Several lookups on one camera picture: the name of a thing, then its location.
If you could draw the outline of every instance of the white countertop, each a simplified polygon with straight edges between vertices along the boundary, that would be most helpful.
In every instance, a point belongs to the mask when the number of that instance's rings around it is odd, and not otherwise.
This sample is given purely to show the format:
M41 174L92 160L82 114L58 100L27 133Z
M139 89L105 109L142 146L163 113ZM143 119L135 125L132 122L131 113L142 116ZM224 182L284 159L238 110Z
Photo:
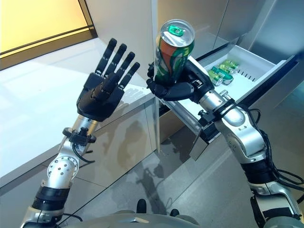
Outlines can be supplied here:
M56 153L40 156L59 144L62 130L73 125L78 116L76 100L105 48L96 38L0 72L0 187ZM135 74L105 122L152 97L145 80Z

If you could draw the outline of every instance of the window frame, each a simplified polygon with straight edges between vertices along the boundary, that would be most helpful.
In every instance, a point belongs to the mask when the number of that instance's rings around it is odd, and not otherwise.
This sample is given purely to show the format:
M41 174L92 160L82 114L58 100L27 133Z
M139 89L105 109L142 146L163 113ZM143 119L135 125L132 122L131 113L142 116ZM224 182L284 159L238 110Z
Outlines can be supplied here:
M78 44L78 43L98 37L94 24L93 24L93 21L92 21L92 18L91 18L91 15L90 15L90 12L89 12L87 4L86 4L86 0L78 0L78 3L80 5L82 13L85 17L87 26L84 26L81 28L76 28L76 29L73 29L73 30L70 30L67 32L60 33L60 34L56 34L56 35L53 35L53 36L50 36L50 37L47 37L44 39L40 39L40 40L25 44L25 45L22 45L19 47L12 48L12 49L4 51L4 52L1 52L0 53L0 70L6 69L8 67L12 67L19 63L23 63L25 61L48 54L50 52L57 51L62 48L66 48L68 46ZM27 47L27 46L30 46L33 44L38 44L42 41L60 37L62 35L66 35L66 34L76 32L76 31L86 29L86 28L88 28L88 30L86 30L86 31L79 32L79 33L76 33L76 34L73 34L70 36L66 36L63 38L59 38L59 39L56 39L56 40L53 40L53 41L50 41L50 42L47 42L44 44L40 44L40 45L28 48L23 51L20 51L20 52L17 52L17 53L14 53L14 54L1 58L1 55L3 55L3 54L7 54L9 52L16 51L18 49L21 49L21 48L24 48L24 47Z

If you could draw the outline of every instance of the can lid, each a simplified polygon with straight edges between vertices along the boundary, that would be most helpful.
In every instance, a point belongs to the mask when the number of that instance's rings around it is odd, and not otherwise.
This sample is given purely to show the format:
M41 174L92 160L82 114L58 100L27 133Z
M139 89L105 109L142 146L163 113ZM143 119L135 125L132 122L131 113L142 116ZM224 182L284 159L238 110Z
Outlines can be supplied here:
M174 47L186 47L194 41L193 27L180 19L169 20L161 28L161 38Z

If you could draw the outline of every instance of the green soda can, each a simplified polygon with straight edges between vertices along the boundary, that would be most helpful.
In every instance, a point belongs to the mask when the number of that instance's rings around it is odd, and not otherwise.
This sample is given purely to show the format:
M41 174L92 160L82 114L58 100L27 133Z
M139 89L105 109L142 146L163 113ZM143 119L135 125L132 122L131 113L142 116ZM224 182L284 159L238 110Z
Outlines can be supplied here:
M169 20L161 27L156 38L154 81L171 86L179 79L194 47L193 27L180 19Z
M222 76L217 75L212 70L209 70L208 74L209 74L209 78L214 86L219 86L220 84L222 84L222 82L223 82Z
M228 74L226 71L214 66L211 69L214 73L223 77L223 84L229 85L233 81L233 76Z
M232 69L238 69L239 64L234 61L226 59L222 64L231 67Z
M228 74L233 74L233 73L235 73L235 69L233 69L232 67L230 67L230 66L227 66L227 65L225 65L225 64L220 64L219 65L219 68L220 69L222 69L222 70L224 70L224 71L226 71Z

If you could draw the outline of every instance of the silver cylinder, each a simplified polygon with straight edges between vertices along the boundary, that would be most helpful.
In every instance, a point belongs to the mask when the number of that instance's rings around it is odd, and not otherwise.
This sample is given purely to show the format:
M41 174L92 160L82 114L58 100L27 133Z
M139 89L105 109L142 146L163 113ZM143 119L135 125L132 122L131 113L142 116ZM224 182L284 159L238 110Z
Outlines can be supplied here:
M210 90L199 100L200 105L207 112L216 110L225 102L225 98L215 90ZM221 114L224 114L230 107L231 106L223 110ZM244 114L237 108L231 109L223 118L232 126L240 126L245 121Z
M207 92L200 100L199 104L207 112L213 111L225 102L225 99L218 94L214 89Z
M79 132L82 127L85 127L85 128L88 129L87 134L89 135L89 134L92 134L95 131L97 125L98 125L98 121L89 119L89 118L84 117L82 115L79 115L77 120L75 121L72 129Z

